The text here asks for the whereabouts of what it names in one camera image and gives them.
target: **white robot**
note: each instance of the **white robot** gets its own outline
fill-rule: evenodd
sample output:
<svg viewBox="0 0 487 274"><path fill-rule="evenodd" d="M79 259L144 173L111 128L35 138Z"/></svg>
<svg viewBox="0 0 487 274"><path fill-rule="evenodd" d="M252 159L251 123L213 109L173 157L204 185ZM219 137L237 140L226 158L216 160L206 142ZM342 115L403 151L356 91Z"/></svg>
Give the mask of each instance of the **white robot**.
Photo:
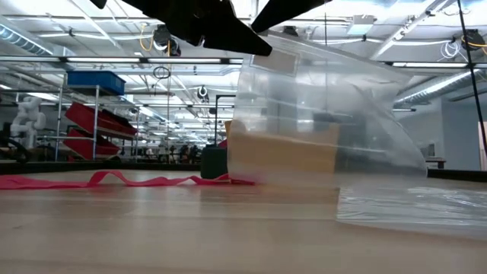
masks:
<svg viewBox="0 0 487 274"><path fill-rule="evenodd" d="M39 111L39 105L42 99L38 97L25 97L24 102L18 103L18 113L14 122L10 126L12 137L16 137L21 132L27 134L24 147L34 148L36 144L37 130L44 129L46 126L46 115Z"/></svg>

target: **blue bin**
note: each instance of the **blue bin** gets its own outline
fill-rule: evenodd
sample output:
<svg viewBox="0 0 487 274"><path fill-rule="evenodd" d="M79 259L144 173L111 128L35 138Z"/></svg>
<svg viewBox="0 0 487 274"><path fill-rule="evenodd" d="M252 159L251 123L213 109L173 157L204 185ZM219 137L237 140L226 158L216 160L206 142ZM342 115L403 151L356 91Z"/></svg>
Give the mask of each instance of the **blue bin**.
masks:
<svg viewBox="0 0 487 274"><path fill-rule="evenodd" d="M73 71L68 72L68 86L73 89L79 89L80 92L86 94L86 91L90 91L90 95L95 95L94 88L99 85L103 90L100 95L124 95L125 94L125 81L118 75L109 71L99 72L83 72Z"/></svg>

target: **red strap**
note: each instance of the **red strap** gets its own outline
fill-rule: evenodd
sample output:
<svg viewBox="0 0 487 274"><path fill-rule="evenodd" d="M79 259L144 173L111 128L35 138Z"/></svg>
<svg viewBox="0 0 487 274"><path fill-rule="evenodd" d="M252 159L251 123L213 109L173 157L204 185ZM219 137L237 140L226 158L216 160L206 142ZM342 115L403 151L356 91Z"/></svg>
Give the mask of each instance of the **red strap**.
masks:
<svg viewBox="0 0 487 274"><path fill-rule="evenodd" d="M42 189L64 189L64 188L83 188L96 187L106 175L111 174L119 178L126 186L177 186L186 181L193 181L198 186L220 186L220 185L254 185L255 183L232 180L228 174L224 174L216 179L208 180L197 176L186 178L167 179L166 177L157 177L145 181L132 181L125 178L122 172L118 170L97 171L88 182L56 182L51 180L39 180L21 175L1 175L0 190L42 190Z"/></svg>

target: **wooden table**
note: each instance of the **wooden table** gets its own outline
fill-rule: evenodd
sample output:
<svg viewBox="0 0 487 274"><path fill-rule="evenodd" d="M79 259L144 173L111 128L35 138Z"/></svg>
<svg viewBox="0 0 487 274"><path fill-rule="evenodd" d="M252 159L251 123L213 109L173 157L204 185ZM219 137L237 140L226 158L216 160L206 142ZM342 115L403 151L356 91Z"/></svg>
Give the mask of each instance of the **wooden table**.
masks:
<svg viewBox="0 0 487 274"><path fill-rule="evenodd" d="M83 180L91 172L29 175ZM126 171L129 179L188 173ZM0 192L0 273L487 272L487 242L340 224L336 191L190 186Z"/></svg>

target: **clear plastic bag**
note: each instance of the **clear plastic bag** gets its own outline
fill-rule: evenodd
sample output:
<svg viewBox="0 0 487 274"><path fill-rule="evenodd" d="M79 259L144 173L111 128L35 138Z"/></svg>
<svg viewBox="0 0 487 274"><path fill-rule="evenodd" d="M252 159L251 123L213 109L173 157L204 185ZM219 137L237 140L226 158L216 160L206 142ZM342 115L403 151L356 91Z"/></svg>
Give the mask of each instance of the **clear plastic bag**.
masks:
<svg viewBox="0 0 487 274"><path fill-rule="evenodd" d="M336 218L353 225L487 240L487 191L467 182L376 180L341 187Z"/></svg>
<svg viewBox="0 0 487 274"><path fill-rule="evenodd" d="M349 174L426 175L392 114L410 75L280 33L266 39L272 55L245 59L240 73L232 177L323 183Z"/></svg>
<svg viewBox="0 0 487 274"><path fill-rule="evenodd" d="M244 60L228 138L235 179L339 187L337 220L483 237L486 195L426 179L392 114L410 76L280 33Z"/></svg>

